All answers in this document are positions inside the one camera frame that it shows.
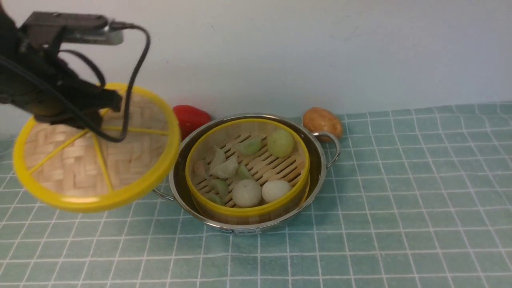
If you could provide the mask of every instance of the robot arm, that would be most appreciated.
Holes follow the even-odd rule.
[[[104,88],[98,67],[85,55],[61,50],[62,43],[118,45],[123,29],[138,29],[146,35],[146,45],[128,84],[119,137],[100,130],[100,109],[121,111],[122,97]],[[102,15],[34,12],[16,27],[0,4],[0,103],[11,104],[34,115],[39,122],[89,129],[98,136],[121,142],[127,133],[130,96],[135,77],[150,46],[148,32],[137,25],[113,22]],[[84,61],[96,74],[100,85],[81,79],[58,57],[68,52]]]

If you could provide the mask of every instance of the pot handle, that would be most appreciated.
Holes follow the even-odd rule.
[[[315,136],[315,137],[319,137],[319,136],[329,137],[334,142],[334,146],[336,147],[336,151],[334,152],[334,157],[331,159],[331,161],[329,163],[327,163],[327,169],[331,168],[331,166],[338,159],[339,154],[342,151],[341,146],[339,145],[338,138],[336,138],[336,136],[332,135],[331,133],[325,132],[325,131],[315,132],[315,133],[313,133],[313,136]]]
[[[153,193],[157,194],[158,196],[162,197],[164,200],[168,200],[168,201],[176,201],[176,198],[174,198],[174,196],[171,196],[171,195],[167,195],[163,192],[161,192],[160,190],[158,190],[158,188],[154,188],[153,189]]]

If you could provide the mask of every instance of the red bell pepper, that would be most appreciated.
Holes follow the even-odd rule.
[[[211,121],[211,117],[203,110],[190,105],[177,105],[173,107],[181,131],[181,139],[185,139],[197,128]]]

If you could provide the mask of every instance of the green ball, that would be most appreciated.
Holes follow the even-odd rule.
[[[277,130],[268,137],[268,151],[275,157],[286,157],[293,151],[295,139],[290,132],[285,130]]]

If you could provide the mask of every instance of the black cable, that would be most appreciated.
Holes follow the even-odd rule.
[[[125,30],[125,29],[135,29],[142,31],[144,35],[146,36],[146,44],[144,45],[144,49],[142,50],[142,54],[140,54],[139,60],[135,64],[135,67],[133,68],[132,75],[130,76],[130,80],[128,81],[128,88],[126,89],[126,95],[124,97],[124,114],[123,114],[123,124],[121,127],[121,133],[119,133],[119,138],[115,138],[119,141],[112,141],[119,143],[123,141],[126,138],[126,135],[128,134],[128,123],[130,120],[130,102],[132,99],[132,89],[133,85],[135,83],[135,78],[137,77],[137,74],[139,73],[140,67],[142,67],[142,63],[146,59],[147,53],[150,50],[151,45],[151,36],[150,33],[144,29],[143,27],[131,24],[131,23],[125,23],[125,22],[113,22],[110,25],[110,28],[112,30]]]
[[[20,65],[16,64],[15,62],[3,57],[0,55],[0,64],[4,65],[5,67],[9,68],[10,70],[14,71],[15,73],[19,74],[20,76],[26,78],[27,80],[33,82],[35,85],[39,86],[41,90],[43,90],[47,94],[53,94],[56,96],[64,105],[66,109],[68,109],[69,112],[71,112],[75,118],[81,122],[87,129],[89,129],[94,134],[98,135],[99,137],[110,141],[114,143],[119,143],[123,141],[126,138],[126,135],[128,134],[128,124],[130,120],[130,102],[132,99],[132,89],[133,85],[135,83],[135,78],[137,77],[137,74],[139,73],[140,68],[142,67],[142,63],[144,62],[147,53],[150,49],[151,45],[151,37],[149,32],[144,29],[143,27],[140,27],[135,24],[130,23],[123,23],[123,22],[114,22],[112,23],[112,29],[113,30],[125,30],[125,29],[135,29],[140,30],[144,33],[146,36],[146,43],[144,45],[144,49],[142,50],[142,53],[139,57],[139,60],[135,64],[135,67],[133,69],[133,72],[130,76],[130,80],[128,82],[128,87],[126,90],[126,95],[124,98],[124,113],[123,113],[123,123],[121,132],[119,133],[119,137],[111,136],[103,131],[99,127],[96,127],[89,119],[85,118],[84,115],[76,109],[71,103],[69,103],[64,96],[62,96],[58,91],[53,89],[49,84],[42,81],[38,77],[36,77],[31,72],[27,71],[25,68],[21,67]]]
[[[78,59],[82,60],[82,62],[84,62],[89,67],[89,69],[91,69],[91,71],[93,71],[94,76],[96,76],[96,79],[98,79],[99,86],[102,88],[105,88],[105,85],[106,85],[105,76],[103,76],[103,73],[101,72],[101,70],[98,68],[98,66],[96,66],[96,64],[94,64],[94,62],[92,62],[92,60],[90,60],[89,58],[87,58],[87,56],[85,56],[82,53],[75,51],[75,50],[59,50],[59,53],[60,52],[69,53],[69,54],[77,57]]]

